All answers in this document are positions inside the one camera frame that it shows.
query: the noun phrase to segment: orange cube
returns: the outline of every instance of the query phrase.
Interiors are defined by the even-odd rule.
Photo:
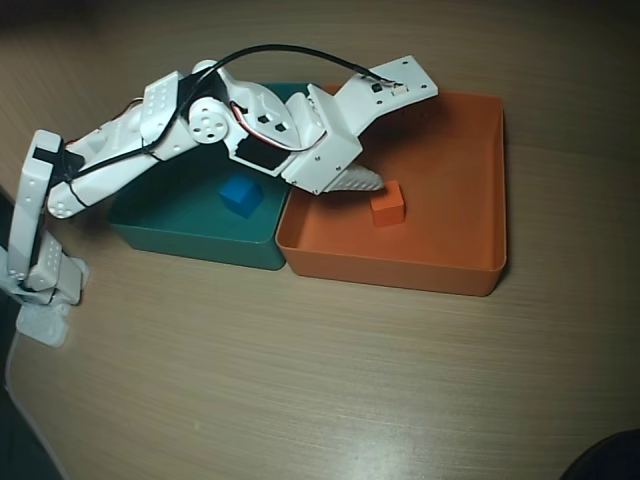
[[[371,197],[371,213],[376,227],[404,222],[404,198],[400,184],[395,180],[385,182],[385,189]]]

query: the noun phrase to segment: dark object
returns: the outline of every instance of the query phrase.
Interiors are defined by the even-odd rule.
[[[629,430],[596,443],[573,462],[560,480],[639,478],[640,430]]]

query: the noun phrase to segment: wood grain surface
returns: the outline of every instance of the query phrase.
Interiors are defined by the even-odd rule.
[[[82,44],[0,35],[3,61],[22,58],[0,77],[15,151],[36,127],[94,127],[116,93],[258,42],[367,65],[412,53],[441,88],[505,101],[509,266],[487,298],[136,252],[95,212],[57,225],[92,278],[64,347],[20,338],[10,377],[71,478],[555,479],[637,427],[635,20],[558,3],[115,1],[83,14]],[[51,49],[86,55],[95,84],[71,60],[30,75]],[[270,54],[231,70],[347,77]],[[38,100],[46,78],[67,113]],[[19,165],[0,163],[9,191]]]

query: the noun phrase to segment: cube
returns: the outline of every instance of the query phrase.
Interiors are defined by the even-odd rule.
[[[229,210],[244,218],[249,218],[264,199],[260,185],[238,174],[233,175],[218,193]]]
[[[376,227],[397,225],[404,222],[405,205],[400,184],[395,180],[385,182],[385,189],[371,197],[371,213]]]

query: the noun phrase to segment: wire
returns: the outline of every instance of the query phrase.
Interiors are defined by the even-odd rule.
[[[302,53],[305,55],[310,55],[313,57],[318,57],[318,58],[322,58],[324,60],[330,61],[332,63],[336,63],[342,67],[348,68],[350,70],[355,71],[356,73],[359,73],[360,75],[363,75],[365,77],[370,77],[380,83],[384,83],[388,86],[390,85],[396,85],[397,83],[394,82],[393,80],[389,80],[386,79],[384,77],[381,77],[380,75],[372,72],[371,70],[369,70],[368,68],[365,68],[361,65],[358,65],[356,63],[353,62],[349,62],[347,60],[344,60],[340,57],[336,57],[335,55],[331,55],[330,53],[326,53],[323,52],[321,50],[315,50],[313,48],[308,48],[308,47],[301,47],[299,45],[285,45],[285,44],[279,44],[279,43],[271,43],[271,44],[265,44],[265,45],[255,45],[253,47],[248,47],[248,48],[244,48],[242,50],[238,50],[237,52],[231,53],[229,55],[227,55],[226,57],[222,58],[221,60],[219,60],[218,62],[216,62],[214,65],[211,65],[210,67],[207,67],[205,69],[202,70],[202,73],[200,75],[200,77],[198,77],[198,80],[195,81],[195,83],[193,84],[193,87],[191,89],[191,92],[189,92],[189,95],[186,96],[186,98],[184,99],[184,101],[182,102],[182,104],[176,108],[171,117],[169,118],[169,121],[167,122],[166,126],[164,127],[164,129],[162,130],[162,132],[160,132],[160,135],[158,136],[158,138],[156,138],[153,142],[149,143],[148,145],[143,145],[140,148],[136,148],[134,150],[131,150],[129,152],[126,153],[122,153],[120,155],[116,155],[114,157],[111,158],[107,158],[105,160],[103,160],[102,162],[95,164],[95,165],[91,165],[87,168],[85,168],[84,170],[80,170],[79,172],[76,173],[74,178],[81,178],[84,177],[85,175],[89,175],[90,173],[93,173],[97,170],[100,170],[102,168],[108,167],[109,165],[113,165],[114,163],[118,163],[121,162],[123,160],[128,160],[132,157],[135,157],[136,155],[140,155],[140,154],[151,154],[151,152],[153,150],[156,149],[156,147],[158,147],[162,141],[166,138],[166,136],[169,134],[169,131],[171,130],[171,127],[173,126],[173,124],[176,122],[176,120],[178,119],[178,116],[182,113],[182,111],[184,109],[186,109],[187,106],[189,106],[189,104],[191,103],[191,100],[193,100],[193,97],[197,94],[198,92],[198,87],[204,82],[204,80],[211,74],[213,74],[214,72],[218,71],[219,69],[221,69],[222,67],[224,67],[225,65],[227,65],[228,63],[233,62],[234,60],[237,60],[241,57],[245,57],[247,55],[251,55],[254,53],[259,53],[259,52],[270,52],[270,51],[275,51],[275,52],[292,52],[292,53]]]
[[[318,138],[318,140],[313,142],[313,144],[309,145],[308,147],[291,148],[291,147],[287,147],[286,145],[283,145],[282,143],[276,142],[275,140],[267,137],[266,135],[263,135],[263,134],[255,131],[253,128],[251,128],[251,126],[244,119],[244,117],[242,115],[242,112],[240,111],[240,108],[234,102],[231,102],[231,111],[233,112],[233,114],[236,117],[236,120],[238,121],[240,126],[242,128],[244,128],[247,131],[247,133],[253,135],[256,138],[259,138],[260,140],[262,140],[265,143],[268,143],[269,145],[272,145],[274,147],[280,148],[281,150],[286,150],[288,152],[296,152],[296,153],[306,152],[307,150],[315,147],[318,144],[318,142],[320,140],[322,140],[324,138],[324,136],[327,134],[326,130],[324,132],[322,132],[322,135]]]

